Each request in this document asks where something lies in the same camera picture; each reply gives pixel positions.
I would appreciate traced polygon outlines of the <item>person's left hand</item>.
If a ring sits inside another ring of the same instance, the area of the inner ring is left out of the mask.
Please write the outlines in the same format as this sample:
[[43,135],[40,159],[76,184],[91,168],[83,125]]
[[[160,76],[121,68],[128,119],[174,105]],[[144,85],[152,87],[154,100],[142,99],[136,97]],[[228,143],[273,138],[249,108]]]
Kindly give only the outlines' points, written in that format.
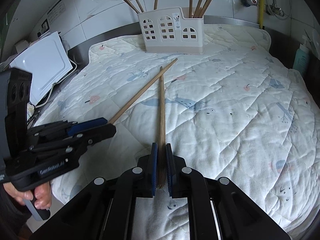
[[3,187],[6,193],[21,205],[25,205],[25,200],[35,200],[34,205],[38,210],[48,209],[52,205],[52,190],[50,182],[46,182],[36,187],[34,192],[18,191],[12,183],[4,183]]

